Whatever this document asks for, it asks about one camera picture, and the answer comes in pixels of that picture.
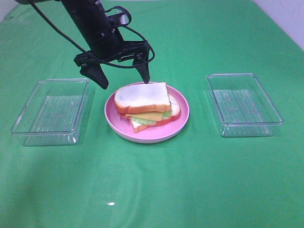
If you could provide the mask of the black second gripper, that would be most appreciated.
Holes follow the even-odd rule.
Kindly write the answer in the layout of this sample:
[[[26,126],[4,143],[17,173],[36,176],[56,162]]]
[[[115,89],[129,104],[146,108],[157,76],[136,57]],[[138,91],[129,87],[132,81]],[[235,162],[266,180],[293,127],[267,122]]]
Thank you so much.
[[[145,84],[150,81],[149,53],[152,47],[147,40],[128,41],[119,40],[117,43],[106,42],[95,50],[84,51],[82,54],[76,55],[74,62],[77,66],[81,66],[80,74],[93,80],[101,88],[106,89],[109,85],[100,64],[105,64],[117,68],[136,68]],[[112,61],[133,60],[131,66],[123,66],[113,64]]]

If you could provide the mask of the black second robot arm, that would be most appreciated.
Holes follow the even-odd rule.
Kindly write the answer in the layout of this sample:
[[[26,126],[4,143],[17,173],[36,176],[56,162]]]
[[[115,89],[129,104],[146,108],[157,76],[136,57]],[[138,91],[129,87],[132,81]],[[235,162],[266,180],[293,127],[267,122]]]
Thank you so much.
[[[149,54],[154,50],[140,33],[128,26],[132,21],[132,16],[125,8],[115,6],[114,9],[119,10],[120,13],[107,16],[107,11],[100,0],[62,1],[66,11],[90,47],[90,50],[86,51],[60,31],[42,13],[36,6],[36,0],[20,0],[18,3],[30,4],[58,34],[82,51],[74,59],[75,64],[81,68],[80,74],[93,80],[101,88],[106,89],[109,85],[102,71],[102,64],[123,68],[120,64],[113,64],[114,60],[118,62],[132,60],[132,65],[125,66],[125,68],[135,68],[143,82],[149,83],[149,62],[154,59]]]

